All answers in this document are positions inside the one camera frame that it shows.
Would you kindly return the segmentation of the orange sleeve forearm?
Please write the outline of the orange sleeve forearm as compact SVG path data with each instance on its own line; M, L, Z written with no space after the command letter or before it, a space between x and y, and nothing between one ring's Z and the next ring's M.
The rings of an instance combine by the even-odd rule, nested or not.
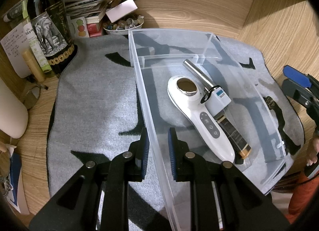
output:
M312 179L308 179L301 172L297 180L297 186L294 188L289 202L288 213L286 214L286 218L290 223L293 223L305 210L317 190L318 173Z

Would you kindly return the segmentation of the person right hand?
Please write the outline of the person right hand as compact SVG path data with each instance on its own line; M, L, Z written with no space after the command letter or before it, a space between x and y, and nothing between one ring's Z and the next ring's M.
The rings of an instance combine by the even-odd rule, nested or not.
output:
M316 163L318 160L318 151L319 151L319 139L317 135L313 135L309 141L307 148L307 166L311 166Z

